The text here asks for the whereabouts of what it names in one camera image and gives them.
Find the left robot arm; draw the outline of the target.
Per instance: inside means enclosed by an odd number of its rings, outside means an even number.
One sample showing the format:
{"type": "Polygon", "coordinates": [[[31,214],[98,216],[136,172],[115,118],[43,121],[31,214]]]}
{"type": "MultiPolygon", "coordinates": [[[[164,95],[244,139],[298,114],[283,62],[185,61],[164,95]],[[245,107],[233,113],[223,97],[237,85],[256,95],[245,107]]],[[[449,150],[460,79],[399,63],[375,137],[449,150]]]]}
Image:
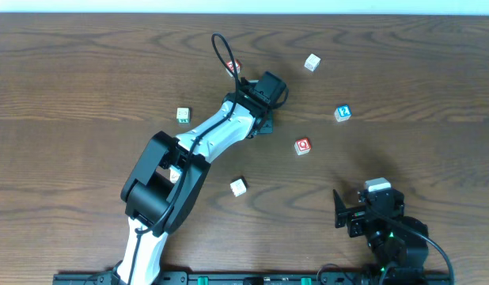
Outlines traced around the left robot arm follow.
{"type": "Polygon", "coordinates": [[[130,232],[112,283],[151,284],[157,279],[165,244],[190,214],[212,162],[259,133],[287,94],[286,83],[269,73],[257,81],[241,79],[199,126],[175,136],[160,131],[150,139],[120,194],[130,232]]]}

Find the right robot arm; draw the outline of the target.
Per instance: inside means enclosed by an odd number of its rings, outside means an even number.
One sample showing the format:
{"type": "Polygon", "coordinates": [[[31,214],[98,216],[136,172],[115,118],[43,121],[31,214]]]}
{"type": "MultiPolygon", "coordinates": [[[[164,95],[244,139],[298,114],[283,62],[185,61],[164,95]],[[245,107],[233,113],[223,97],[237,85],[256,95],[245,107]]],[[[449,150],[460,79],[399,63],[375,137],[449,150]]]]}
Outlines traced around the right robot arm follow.
{"type": "Polygon", "coordinates": [[[350,238],[364,236],[375,264],[366,265],[357,284],[426,284],[423,265],[429,249],[415,233],[428,235],[427,225],[404,214],[404,194],[394,188],[358,194],[361,206],[346,207],[333,192],[335,227],[350,238]]]}

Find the red letter A block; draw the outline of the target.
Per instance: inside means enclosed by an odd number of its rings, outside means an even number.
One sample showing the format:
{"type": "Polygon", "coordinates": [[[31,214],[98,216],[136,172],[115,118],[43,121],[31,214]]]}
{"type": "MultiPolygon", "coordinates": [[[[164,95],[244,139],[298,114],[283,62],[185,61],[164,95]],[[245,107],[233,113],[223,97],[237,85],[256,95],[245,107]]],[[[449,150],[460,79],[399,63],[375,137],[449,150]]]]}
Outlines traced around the red letter A block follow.
{"type": "Polygon", "coordinates": [[[230,77],[233,77],[235,74],[239,74],[241,72],[241,63],[238,60],[230,60],[226,62],[226,72],[230,77]]]}

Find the blue number 2 block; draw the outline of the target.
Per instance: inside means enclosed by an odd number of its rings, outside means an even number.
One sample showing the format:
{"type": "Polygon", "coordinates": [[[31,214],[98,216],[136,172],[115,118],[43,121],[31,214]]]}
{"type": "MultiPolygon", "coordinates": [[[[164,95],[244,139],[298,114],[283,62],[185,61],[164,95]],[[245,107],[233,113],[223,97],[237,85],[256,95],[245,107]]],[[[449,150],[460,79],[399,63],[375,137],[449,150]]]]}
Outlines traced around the blue number 2 block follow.
{"type": "Polygon", "coordinates": [[[343,122],[349,120],[352,116],[351,109],[348,104],[341,105],[336,108],[334,116],[337,122],[343,122]]]}

